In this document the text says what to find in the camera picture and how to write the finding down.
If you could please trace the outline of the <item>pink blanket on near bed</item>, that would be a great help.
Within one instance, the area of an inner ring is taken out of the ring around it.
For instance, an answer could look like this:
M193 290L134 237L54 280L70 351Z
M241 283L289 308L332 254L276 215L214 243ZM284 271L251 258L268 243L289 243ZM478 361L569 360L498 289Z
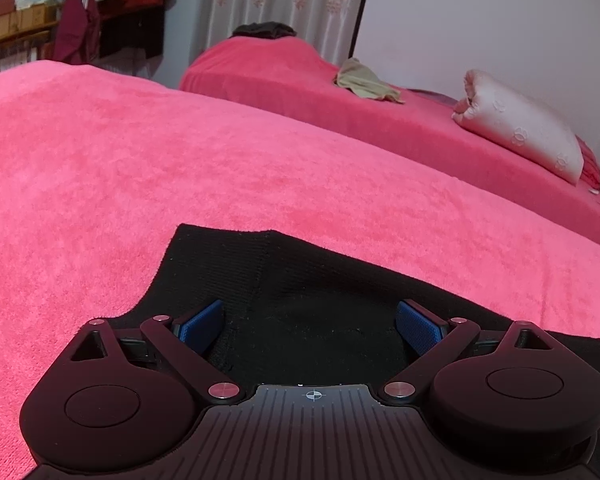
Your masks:
M417 162L91 66L0 73L0 479L76 330L134 307L175 229L275 230L499 314L600 337L600 245Z

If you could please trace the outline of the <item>beige garment on bed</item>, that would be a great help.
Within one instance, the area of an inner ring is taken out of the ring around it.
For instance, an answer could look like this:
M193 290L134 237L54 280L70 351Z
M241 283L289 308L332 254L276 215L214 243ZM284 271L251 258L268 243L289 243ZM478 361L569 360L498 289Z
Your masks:
M401 93L396 88L382 81L366 65L357 58L349 58L344 62L334 78L334 84L346 89L361 99L403 104Z

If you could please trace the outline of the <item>folded red cloth stack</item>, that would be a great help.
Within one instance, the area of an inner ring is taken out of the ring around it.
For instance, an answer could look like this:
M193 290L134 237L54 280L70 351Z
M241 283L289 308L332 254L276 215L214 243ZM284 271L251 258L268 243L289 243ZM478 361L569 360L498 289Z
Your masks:
M577 137L583 157L583 168L580 179L595 191L600 191L600 165L590 149L580 136Z

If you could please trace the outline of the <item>hanging clothes rack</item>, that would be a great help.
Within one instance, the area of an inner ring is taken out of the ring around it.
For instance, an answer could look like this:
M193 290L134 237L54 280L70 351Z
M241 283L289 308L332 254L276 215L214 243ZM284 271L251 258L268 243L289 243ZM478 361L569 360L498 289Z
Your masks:
M128 49L142 50L145 58L162 55L169 1L96 0L100 36L99 52L94 61Z

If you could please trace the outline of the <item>dark garment on bed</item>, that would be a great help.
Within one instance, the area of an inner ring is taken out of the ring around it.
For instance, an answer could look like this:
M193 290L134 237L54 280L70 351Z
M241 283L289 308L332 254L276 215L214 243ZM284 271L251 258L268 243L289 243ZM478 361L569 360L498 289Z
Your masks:
M297 32L292 27L279 22L242 24L232 32L232 37L249 37L266 40L295 36L297 36Z

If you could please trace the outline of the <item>pink far bed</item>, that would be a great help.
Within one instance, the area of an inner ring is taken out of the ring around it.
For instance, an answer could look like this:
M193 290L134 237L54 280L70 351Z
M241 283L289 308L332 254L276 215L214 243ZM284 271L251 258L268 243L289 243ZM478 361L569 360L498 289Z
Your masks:
M185 71L183 91L212 96L344 134L506 198L600 244L600 195L460 128L452 108L404 90L399 103L336 86L338 68L302 39L234 37Z

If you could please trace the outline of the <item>maroon hanging jacket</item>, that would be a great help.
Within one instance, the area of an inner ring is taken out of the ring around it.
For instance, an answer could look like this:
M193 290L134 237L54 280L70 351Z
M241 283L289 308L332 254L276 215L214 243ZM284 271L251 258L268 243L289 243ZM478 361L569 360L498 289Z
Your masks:
M100 19L96 0L64 0L55 36L53 60L88 64L99 52Z

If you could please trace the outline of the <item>black knit pants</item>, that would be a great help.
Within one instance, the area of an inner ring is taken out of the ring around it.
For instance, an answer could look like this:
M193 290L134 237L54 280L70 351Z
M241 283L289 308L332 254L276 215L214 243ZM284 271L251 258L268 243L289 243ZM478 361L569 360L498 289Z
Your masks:
M215 299L223 330L198 354L173 321ZM403 300L448 323L423 356L396 329ZM179 226L106 344L138 462L195 441L195 477L600 478L600 338L279 232Z

